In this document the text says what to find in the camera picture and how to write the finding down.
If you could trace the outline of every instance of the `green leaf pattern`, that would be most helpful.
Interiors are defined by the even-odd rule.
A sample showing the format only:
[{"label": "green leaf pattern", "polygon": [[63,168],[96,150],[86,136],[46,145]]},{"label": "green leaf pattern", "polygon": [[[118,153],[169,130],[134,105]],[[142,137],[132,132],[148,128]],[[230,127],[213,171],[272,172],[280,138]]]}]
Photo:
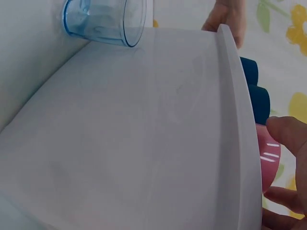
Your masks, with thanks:
[{"label": "green leaf pattern", "polygon": [[266,33],[270,32],[270,9],[262,2],[258,3],[257,7],[257,20],[262,28],[262,30]]}]

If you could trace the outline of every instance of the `white surface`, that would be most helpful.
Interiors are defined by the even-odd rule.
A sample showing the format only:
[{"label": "white surface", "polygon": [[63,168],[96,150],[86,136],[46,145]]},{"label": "white surface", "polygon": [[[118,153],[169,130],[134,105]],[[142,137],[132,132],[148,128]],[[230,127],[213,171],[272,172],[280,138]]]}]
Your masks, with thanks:
[{"label": "white surface", "polygon": [[0,130],[83,45],[61,28],[65,0],[6,0],[0,7]]},{"label": "white surface", "polygon": [[145,27],[152,27],[154,24],[154,0],[147,0],[146,2],[146,20]]},{"label": "white surface", "polygon": [[60,230],[259,230],[258,142],[229,38],[89,44],[0,134],[0,190]]}]

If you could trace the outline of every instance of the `blue cup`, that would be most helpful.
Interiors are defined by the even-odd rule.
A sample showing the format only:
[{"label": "blue cup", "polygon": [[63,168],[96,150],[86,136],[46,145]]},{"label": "blue cup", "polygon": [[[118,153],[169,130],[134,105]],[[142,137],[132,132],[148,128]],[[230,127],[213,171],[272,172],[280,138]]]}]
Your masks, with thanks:
[{"label": "blue cup", "polygon": [[146,0],[67,0],[66,32],[75,37],[134,47],[143,33]]}]

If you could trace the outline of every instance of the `plastic container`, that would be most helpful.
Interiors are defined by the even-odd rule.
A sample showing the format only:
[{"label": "plastic container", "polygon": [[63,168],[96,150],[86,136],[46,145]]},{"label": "plastic container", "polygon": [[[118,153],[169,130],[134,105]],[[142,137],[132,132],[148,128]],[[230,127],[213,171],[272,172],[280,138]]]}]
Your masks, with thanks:
[{"label": "plastic container", "polygon": [[281,146],[269,134],[266,126],[256,124],[261,162],[262,191],[273,183],[279,167]]},{"label": "plastic container", "polygon": [[260,230],[259,146],[228,26],[91,42],[0,134],[0,188],[59,230]]},{"label": "plastic container", "polygon": [[0,225],[1,230],[55,230],[21,211],[3,194],[0,194]]},{"label": "plastic container", "polygon": [[146,0],[68,0],[63,10],[69,35],[134,47],[141,38]]}]

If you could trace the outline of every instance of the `finger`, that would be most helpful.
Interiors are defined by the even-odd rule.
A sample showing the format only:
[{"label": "finger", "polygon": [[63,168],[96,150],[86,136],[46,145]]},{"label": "finger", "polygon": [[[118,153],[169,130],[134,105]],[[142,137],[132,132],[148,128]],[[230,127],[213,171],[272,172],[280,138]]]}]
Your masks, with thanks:
[{"label": "finger", "polygon": [[215,26],[213,26],[211,23],[205,22],[205,24],[202,26],[201,30],[216,32],[217,28]]},{"label": "finger", "polygon": [[307,142],[307,125],[294,117],[270,117],[266,125],[270,135],[295,156]]},{"label": "finger", "polygon": [[297,195],[297,191],[279,187],[271,187],[267,190],[264,196],[270,201],[283,205],[295,213],[304,213],[302,203]]},{"label": "finger", "polygon": [[243,39],[241,39],[240,37],[234,37],[234,39],[235,39],[236,47],[240,49],[243,46]]},{"label": "finger", "polygon": [[289,216],[283,216],[262,209],[262,225],[274,230],[290,230],[298,222],[297,219]]}]

